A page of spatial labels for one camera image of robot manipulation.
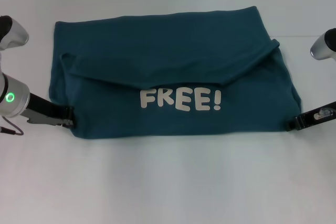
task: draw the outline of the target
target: white table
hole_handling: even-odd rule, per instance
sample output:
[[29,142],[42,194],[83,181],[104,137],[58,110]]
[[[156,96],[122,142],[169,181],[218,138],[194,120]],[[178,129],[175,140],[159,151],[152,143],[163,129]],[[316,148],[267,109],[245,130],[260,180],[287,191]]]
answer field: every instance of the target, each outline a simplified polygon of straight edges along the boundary
[[[231,10],[256,5],[308,111],[336,100],[336,62],[312,43],[336,26],[334,0],[0,0],[30,41],[5,73],[47,98],[58,20]],[[0,136],[1,224],[336,223],[336,122],[301,132],[86,141],[13,119]]]

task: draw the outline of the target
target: black cable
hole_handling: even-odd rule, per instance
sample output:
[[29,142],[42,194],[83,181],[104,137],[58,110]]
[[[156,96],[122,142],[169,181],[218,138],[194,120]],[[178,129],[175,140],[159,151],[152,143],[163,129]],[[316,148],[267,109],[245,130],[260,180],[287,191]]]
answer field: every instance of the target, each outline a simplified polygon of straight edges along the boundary
[[12,123],[10,120],[8,120],[6,117],[2,117],[7,123],[9,123],[11,126],[13,126],[15,129],[17,129],[18,131],[20,131],[20,133],[6,129],[4,127],[0,127],[0,133],[7,133],[7,134],[14,134],[18,135],[18,136],[23,136],[23,130],[21,130],[18,126],[16,126],[14,123]]

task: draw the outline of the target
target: folded shirt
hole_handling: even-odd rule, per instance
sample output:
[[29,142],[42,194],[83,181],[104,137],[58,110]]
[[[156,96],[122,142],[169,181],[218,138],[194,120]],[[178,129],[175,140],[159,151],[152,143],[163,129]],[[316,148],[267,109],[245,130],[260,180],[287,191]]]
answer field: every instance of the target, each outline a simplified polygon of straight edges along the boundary
[[57,22],[49,96],[82,138],[284,131],[301,101],[256,7]]

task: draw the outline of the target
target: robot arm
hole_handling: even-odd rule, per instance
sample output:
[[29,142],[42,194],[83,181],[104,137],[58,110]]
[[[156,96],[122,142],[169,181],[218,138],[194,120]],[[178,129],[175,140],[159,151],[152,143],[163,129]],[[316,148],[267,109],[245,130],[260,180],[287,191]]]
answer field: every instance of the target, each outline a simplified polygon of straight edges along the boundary
[[[336,28],[321,35],[310,49],[311,55],[317,60],[333,58],[336,60]],[[336,102],[295,116],[287,123],[287,131],[305,128],[336,119]]]
[[[9,16],[0,17],[0,51],[23,46],[28,39],[28,33],[17,21]],[[27,85],[2,73],[1,63],[0,115],[6,118],[22,115],[32,124],[75,126],[72,107],[59,106],[30,93]]]

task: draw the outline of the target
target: exclamation mark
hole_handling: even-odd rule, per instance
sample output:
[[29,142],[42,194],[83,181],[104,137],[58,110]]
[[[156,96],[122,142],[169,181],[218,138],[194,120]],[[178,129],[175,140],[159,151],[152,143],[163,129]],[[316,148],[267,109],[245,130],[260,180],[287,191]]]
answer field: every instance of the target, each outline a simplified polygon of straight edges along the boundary
[[215,106],[214,106],[214,109],[215,110],[220,110],[220,103],[221,103],[221,100],[222,100],[222,93],[219,91],[219,90],[216,90],[215,92]]

